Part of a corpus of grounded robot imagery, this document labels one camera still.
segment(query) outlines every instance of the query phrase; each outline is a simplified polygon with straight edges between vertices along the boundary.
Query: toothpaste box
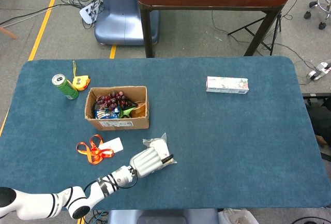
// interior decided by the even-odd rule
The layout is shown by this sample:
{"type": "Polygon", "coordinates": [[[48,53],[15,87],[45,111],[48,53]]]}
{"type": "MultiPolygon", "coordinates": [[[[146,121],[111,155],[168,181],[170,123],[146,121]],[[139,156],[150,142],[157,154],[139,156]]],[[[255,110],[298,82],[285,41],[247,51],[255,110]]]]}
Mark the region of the toothpaste box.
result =
{"type": "Polygon", "coordinates": [[[207,77],[207,92],[246,94],[248,90],[247,78],[207,77]]]}

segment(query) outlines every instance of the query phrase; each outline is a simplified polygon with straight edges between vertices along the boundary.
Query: soda can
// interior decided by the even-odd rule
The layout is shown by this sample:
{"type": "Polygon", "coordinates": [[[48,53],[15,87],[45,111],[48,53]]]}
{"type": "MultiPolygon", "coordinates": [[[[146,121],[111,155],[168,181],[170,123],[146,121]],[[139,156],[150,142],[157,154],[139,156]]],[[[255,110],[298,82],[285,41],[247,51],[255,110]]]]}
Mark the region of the soda can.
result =
{"type": "Polygon", "coordinates": [[[76,99],[79,95],[78,90],[63,74],[55,75],[52,83],[70,100],[76,99]]]}

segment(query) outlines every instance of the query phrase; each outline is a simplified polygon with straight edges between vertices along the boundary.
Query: clear plastic wrapper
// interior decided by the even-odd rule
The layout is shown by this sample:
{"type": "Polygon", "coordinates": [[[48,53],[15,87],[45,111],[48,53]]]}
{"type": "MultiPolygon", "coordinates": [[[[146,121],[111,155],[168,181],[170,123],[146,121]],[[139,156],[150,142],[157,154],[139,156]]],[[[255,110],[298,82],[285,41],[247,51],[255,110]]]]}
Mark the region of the clear plastic wrapper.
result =
{"type": "MultiPolygon", "coordinates": [[[[161,138],[150,139],[150,140],[143,139],[143,144],[146,145],[147,147],[154,147],[154,149],[157,151],[161,159],[167,158],[171,155],[171,153],[169,153],[169,149],[167,146],[166,133],[164,133],[161,138]]],[[[168,162],[164,163],[163,166],[159,168],[159,170],[172,163],[177,163],[177,161],[172,158],[168,162]]]]}
{"type": "Polygon", "coordinates": [[[218,213],[220,217],[220,224],[259,224],[255,217],[247,209],[240,210],[234,208],[225,208],[218,213]]]}

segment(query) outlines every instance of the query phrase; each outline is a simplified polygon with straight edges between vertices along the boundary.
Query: orange lanyard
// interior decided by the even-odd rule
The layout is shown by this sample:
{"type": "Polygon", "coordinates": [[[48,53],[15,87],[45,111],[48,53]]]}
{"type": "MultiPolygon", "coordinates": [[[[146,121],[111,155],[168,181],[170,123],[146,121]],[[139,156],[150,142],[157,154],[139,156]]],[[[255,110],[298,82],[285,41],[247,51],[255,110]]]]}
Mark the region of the orange lanyard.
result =
{"type": "Polygon", "coordinates": [[[93,135],[89,140],[89,142],[91,144],[91,149],[88,147],[88,145],[85,142],[79,142],[76,145],[76,150],[77,150],[77,152],[86,155],[88,162],[90,162],[93,165],[97,165],[98,163],[100,163],[103,160],[103,158],[113,157],[114,156],[114,151],[112,149],[100,150],[95,145],[95,143],[93,142],[94,137],[99,138],[99,140],[100,140],[99,145],[103,144],[103,139],[102,139],[101,135],[93,135]],[[85,145],[86,150],[80,150],[78,148],[80,145],[85,145]]]}

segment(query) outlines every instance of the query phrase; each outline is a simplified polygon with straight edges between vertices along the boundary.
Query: yellow string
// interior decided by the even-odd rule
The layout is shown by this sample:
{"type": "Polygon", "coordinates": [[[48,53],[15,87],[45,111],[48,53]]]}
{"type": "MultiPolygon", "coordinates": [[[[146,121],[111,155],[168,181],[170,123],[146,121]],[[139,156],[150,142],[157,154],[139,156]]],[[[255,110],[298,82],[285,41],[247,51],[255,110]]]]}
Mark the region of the yellow string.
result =
{"type": "Polygon", "coordinates": [[[73,63],[73,77],[75,78],[76,77],[76,62],[73,60],[72,63],[73,63]]]}

